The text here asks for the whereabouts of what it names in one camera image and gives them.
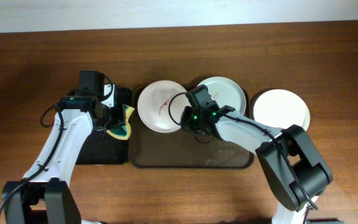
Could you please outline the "green and yellow sponge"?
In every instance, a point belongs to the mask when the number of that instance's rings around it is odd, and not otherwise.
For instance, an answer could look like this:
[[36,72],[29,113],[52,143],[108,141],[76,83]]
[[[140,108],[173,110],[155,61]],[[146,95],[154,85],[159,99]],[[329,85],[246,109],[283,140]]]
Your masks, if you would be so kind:
[[116,128],[108,129],[107,133],[115,139],[125,141],[128,140],[131,135],[132,128],[129,123],[129,119],[133,114],[133,112],[135,111],[135,109],[125,104],[123,104],[122,106],[125,111],[125,124],[119,125]]

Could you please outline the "white plate with pinkish tint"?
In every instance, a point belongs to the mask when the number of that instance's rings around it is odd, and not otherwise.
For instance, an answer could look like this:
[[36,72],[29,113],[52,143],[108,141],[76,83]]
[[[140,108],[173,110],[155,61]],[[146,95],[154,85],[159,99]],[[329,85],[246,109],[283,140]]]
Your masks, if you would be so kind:
[[173,133],[181,129],[179,124],[172,121],[168,113],[171,99],[179,93],[186,93],[186,89],[170,80],[160,80],[146,86],[137,102],[137,110],[142,122],[158,133]]

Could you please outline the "pale green plate front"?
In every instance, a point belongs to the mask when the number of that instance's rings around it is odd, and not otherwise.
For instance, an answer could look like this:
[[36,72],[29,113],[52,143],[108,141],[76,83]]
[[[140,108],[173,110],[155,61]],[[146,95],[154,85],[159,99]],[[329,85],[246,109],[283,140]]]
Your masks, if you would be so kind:
[[283,129],[295,124],[306,131],[311,121],[306,103],[297,94],[283,89],[260,94],[253,103],[252,115],[259,123]]

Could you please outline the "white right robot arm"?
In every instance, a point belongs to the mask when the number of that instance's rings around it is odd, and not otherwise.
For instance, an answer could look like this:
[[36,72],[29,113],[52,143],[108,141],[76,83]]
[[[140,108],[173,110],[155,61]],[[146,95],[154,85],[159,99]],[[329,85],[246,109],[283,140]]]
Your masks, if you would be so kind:
[[180,126],[232,142],[257,156],[279,204],[272,223],[308,223],[317,198],[333,173],[308,133],[296,124],[273,128],[245,117],[231,106],[219,107],[205,85],[185,93]]

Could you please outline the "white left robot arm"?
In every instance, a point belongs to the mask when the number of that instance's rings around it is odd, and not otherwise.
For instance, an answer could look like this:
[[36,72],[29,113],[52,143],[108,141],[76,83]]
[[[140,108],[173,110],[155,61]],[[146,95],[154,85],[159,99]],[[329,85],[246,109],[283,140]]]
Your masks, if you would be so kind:
[[55,121],[37,160],[3,188],[0,217],[7,223],[84,223],[69,188],[84,142],[94,131],[124,141],[131,135],[133,109],[119,102],[116,85],[101,72],[80,72],[79,87],[51,109]]

